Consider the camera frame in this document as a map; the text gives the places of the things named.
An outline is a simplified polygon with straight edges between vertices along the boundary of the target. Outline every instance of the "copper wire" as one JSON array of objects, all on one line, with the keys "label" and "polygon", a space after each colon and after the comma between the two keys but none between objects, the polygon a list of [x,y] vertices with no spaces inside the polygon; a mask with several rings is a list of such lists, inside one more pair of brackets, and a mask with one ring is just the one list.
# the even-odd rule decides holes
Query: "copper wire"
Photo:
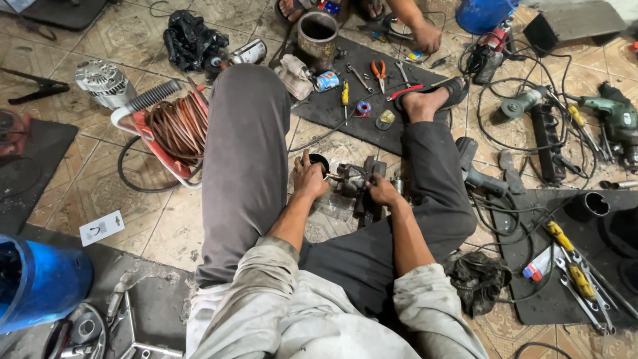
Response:
[{"label": "copper wire", "polygon": [[159,146],[184,165],[197,165],[204,157],[208,119],[193,92],[156,103],[147,123]]}]

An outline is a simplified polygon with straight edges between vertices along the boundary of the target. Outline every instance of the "blue bucket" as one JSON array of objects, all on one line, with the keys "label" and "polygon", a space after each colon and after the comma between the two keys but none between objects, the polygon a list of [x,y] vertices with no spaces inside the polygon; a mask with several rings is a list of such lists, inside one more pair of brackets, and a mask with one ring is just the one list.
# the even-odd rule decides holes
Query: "blue bucket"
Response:
[{"label": "blue bucket", "polygon": [[66,317],[91,287],[93,265],[80,250],[0,234],[0,256],[5,269],[13,257],[15,269],[14,280],[0,282],[0,334]]},{"label": "blue bucket", "polygon": [[519,0],[463,0],[456,9],[456,22],[471,34],[483,35],[516,10],[518,3]]}]

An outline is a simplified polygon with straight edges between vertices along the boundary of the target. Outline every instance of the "black plastic bag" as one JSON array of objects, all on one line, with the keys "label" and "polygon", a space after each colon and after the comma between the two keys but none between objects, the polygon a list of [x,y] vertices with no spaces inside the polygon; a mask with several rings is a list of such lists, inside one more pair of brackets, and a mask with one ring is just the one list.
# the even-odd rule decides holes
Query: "black plastic bag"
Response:
[{"label": "black plastic bag", "polygon": [[203,71],[204,64],[228,44],[228,35],[209,29],[203,17],[186,10],[173,12],[164,30],[168,60],[182,72]]}]

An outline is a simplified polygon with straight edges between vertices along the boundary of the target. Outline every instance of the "white card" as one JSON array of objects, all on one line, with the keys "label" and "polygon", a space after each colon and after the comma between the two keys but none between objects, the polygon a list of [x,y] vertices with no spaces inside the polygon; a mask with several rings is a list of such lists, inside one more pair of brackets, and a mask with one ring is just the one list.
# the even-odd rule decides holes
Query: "white card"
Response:
[{"label": "white card", "polygon": [[86,247],[123,229],[122,214],[117,210],[80,227],[82,246]]}]

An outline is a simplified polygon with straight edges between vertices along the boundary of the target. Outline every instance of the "alternator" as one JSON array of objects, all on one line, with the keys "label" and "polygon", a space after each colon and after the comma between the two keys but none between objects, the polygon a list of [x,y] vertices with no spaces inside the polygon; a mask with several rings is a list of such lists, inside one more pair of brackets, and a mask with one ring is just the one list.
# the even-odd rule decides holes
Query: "alternator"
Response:
[{"label": "alternator", "polygon": [[104,60],[80,63],[75,69],[75,82],[100,105],[115,110],[137,96],[133,84],[115,64]]}]

